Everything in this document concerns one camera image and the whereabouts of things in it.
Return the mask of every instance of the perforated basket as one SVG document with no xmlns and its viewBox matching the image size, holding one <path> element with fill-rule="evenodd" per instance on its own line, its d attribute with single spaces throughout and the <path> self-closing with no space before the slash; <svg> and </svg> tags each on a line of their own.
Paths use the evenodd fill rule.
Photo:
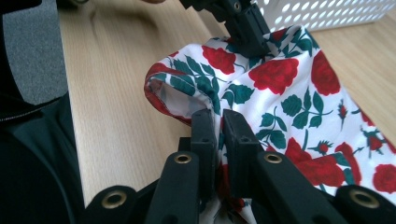
<svg viewBox="0 0 396 224">
<path fill-rule="evenodd" d="M 396 5 L 396 0 L 257 0 L 256 3 L 271 31 L 293 24 L 314 31 L 377 21 Z"/>
</svg>

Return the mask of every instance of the light wood surface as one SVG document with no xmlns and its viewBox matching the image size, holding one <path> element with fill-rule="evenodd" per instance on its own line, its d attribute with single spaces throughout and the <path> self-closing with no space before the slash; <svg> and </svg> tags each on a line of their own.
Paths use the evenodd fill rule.
<svg viewBox="0 0 396 224">
<path fill-rule="evenodd" d="M 100 190 L 157 179 L 191 129 L 143 93 L 150 66 L 190 43 L 227 35 L 177 0 L 91 0 L 60 12 L 85 203 Z M 313 33 L 352 98 L 396 143 L 396 9 L 375 23 Z"/>
</svg>

